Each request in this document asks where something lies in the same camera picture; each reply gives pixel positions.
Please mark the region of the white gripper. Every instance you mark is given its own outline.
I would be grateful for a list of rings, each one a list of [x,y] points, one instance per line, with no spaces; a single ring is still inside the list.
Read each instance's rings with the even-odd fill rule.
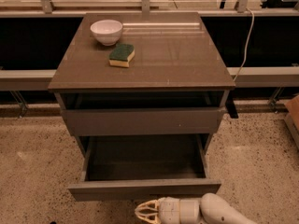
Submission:
[[[141,211],[148,210],[157,213],[144,214]],[[148,222],[149,224],[180,224],[179,218],[179,199],[165,197],[157,200],[150,200],[141,203],[135,209],[137,218]]]

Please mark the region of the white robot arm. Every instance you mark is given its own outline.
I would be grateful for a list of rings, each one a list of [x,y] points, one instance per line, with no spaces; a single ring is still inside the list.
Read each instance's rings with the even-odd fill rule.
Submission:
[[[195,199],[147,201],[135,209],[135,215],[149,224],[257,224],[213,193]]]

